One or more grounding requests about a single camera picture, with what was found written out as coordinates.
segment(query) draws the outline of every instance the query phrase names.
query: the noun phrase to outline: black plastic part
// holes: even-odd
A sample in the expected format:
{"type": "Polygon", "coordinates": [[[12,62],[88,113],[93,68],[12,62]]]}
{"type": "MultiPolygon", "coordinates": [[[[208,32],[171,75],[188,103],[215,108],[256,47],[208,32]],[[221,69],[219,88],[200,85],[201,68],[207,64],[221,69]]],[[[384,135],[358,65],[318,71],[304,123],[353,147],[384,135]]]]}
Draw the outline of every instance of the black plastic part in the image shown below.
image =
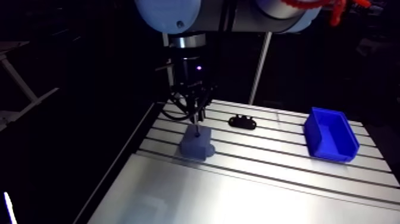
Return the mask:
{"type": "Polygon", "coordinates": [[[247,130],[254,130],[257,127],[257,123],[253,121],[253,117],[247,118],[245,115],[239,117],[238,114],[235,117],[231,117],[228,124],[232,127],[239,127],[247,130]]]}

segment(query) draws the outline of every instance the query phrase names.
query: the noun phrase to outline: blue plastic bin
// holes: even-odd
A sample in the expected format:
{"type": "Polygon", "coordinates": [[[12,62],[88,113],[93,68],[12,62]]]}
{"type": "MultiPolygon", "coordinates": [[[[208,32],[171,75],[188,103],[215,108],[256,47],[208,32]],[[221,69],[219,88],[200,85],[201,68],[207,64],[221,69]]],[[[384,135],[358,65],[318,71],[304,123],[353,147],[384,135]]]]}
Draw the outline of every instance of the blue plastic bin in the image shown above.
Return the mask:
{"type": "Polygon", "coordinates": [[[351,161],[360,147],[340,111],[313,107],[304,124],[304,135],[310,155],[326,160],[351,161]]]}

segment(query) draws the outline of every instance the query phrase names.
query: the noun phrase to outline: white light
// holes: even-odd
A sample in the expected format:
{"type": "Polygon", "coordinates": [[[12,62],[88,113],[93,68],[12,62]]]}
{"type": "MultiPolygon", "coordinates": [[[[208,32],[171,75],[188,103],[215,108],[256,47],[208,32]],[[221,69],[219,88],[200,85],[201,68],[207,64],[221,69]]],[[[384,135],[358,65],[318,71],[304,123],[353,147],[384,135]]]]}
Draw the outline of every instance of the white light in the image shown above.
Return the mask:
{"type": "Polygon", "coordinates": [[[185,48],[185,39],[184,38],[179,38],[179,44],[181,48],[185,48]]]}
{"type": "Polygon", "coordinates": [[[11,219],[11,224],[17,224],[17,220],[15,219],[15,216],[14,216],[13,204],[12,204],[10,196],[8,196],[7,192],[4,192],[4,198],[5,198],[5,204],[7,205],[8,214],[11,219]]]}

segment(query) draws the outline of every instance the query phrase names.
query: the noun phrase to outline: blue block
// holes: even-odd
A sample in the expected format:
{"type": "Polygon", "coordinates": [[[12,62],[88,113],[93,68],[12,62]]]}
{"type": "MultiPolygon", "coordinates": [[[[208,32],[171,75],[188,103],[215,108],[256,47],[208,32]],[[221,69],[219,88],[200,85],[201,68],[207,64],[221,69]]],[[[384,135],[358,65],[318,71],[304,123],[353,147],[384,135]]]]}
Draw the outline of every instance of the blue block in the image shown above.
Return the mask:
{"type": "Polygon", "coordinates": [[[189,125],[179,144],[179,151],[183,157],[204,161],[214,155],[215,148],[210,144],[211,128],[201,126],[200,136],[196,137],[196,126],[189,125]]]}
{"type": "Polygon", "coordinates": [[[313,107],[304,124],[304,135],[310,155],[326,160],[351,161],[360,147],[340,111],[313,107]]]}

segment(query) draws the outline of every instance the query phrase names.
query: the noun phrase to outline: metal plate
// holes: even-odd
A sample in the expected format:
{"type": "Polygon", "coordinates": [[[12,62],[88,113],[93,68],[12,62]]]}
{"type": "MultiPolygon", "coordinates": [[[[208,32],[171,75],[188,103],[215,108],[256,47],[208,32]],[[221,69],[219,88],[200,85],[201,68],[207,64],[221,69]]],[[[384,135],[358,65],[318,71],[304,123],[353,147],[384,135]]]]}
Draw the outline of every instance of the metal plate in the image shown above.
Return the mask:
{"type": "Polygon", "coordinates": [[[400,212],[132,155],[89,223],[395,224],[400,212]]]}
{"type": "MultiPolygon", "coordinates": [[[[183,114],[173,104],[166,104],[164,109],[174,116],[183,114]]],[[[399,208],[400,185],[358,122],[350,124],[353,130],[362,132],[357,134],[362,146],[354,160],[343,164],[309,156],[302,133],[306,114],[216,101],[207,107],[206,116],[201,125],[212,128],[212,144],[217,153],[205,162],[195,161],[196,164],[213,167],[221,173],[229,170],[294,188],[301,186],[319,193],[345,195],[353,201],[362,199],[367,204],[383,203],[384,207],[399,208]],[[245,130],[229,126],[227,121],[234,114],[253,116],[258,127],[245,130]]],[[[160,114],[140,148],[146,154],[190,161],[177,150],[188,123],[173,122],[160,114]]]]}

